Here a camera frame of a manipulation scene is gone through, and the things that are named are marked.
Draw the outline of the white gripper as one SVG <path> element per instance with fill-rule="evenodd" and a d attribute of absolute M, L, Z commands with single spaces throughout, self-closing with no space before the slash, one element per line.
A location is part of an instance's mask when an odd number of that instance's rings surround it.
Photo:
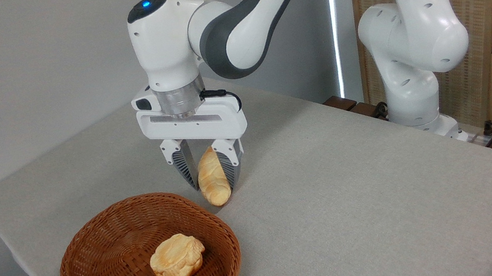
<path fill-rule="evenodd" d="M 240 137 L 247 129 L 243 110 L 232 96 L 208 97 L 194 115 L 175 118 L 162 113 L 149 87 L 141 89 L 131 102 L 142 133 L 149 139 L 161 139 L 166 162 L 173 165 L 193 189 L 199 191 L 198 171 L 186 139 L 214 139 L 212 148 L 232 191 L 241 171 L 244 153 Z"/>

